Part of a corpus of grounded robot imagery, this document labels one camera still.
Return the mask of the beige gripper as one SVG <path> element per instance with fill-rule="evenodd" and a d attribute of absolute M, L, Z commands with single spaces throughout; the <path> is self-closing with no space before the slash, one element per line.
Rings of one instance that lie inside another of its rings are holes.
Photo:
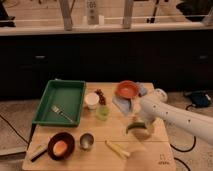
<path fill-rule="evenodd" d="M 145 128 L 134 128 L 132 133 L 136 138 L 146 140 L 154 133 L 154 126 L 151 123 L 145 122 Z"/>

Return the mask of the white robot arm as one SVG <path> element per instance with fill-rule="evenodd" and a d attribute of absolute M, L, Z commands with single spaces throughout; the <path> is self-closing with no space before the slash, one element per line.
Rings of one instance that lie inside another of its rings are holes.
<path fill-rule="evenodd" d="M 159 117 L 213 146 L 213 117 L 168 105 L 167 100 L 167 93 L 159 88 L 139 100 L 138 114 L 145 124 L 152 124 Z"/>

